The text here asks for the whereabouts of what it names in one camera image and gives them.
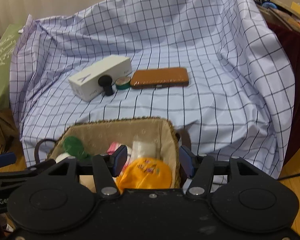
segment black round-headed object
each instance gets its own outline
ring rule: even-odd
[[[15,190],[7,209],[25,230],[58,233],[85,221],[94,204],[93,194],[85,186],[57,176],[43,176]]]
[[[261,176],[240,176],[230,181],[213,193],[211,204],[226,224],[254,233],[291,227],[299,209],[295,193]]]
[[[98,80],[98,84],[100,87],[103,87],[106,96],[113,95],[114,92],[112,89],[112,77],[110,77],[109,75],[101,76]]]

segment green tape roll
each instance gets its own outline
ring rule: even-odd
[[[120,77],[115,81],[115,87],[118,90],[125,90],[130,87],[130,77]]]

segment green bag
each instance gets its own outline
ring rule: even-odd
[[[0,110],[9,108],[10,63],[22,25],[9,25],[0,39]]]

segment plaid fabric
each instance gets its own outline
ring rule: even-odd
[[[134,71],[186,67],[190,84],[83,102],[68,77],[110,54],[130,57]],[[194,153],[241,156],[277,177],[294,94],[289,60],[253,0],[105,0],[70,17],[29,16],[10,70],[28,166],[38,140],[75,122],[161,116],[189,131]]]

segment brown wallet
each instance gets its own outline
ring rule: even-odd
[[[187,86],[189,77],[187,69],[183,67],[137,70],[130,85],[134,89]]]

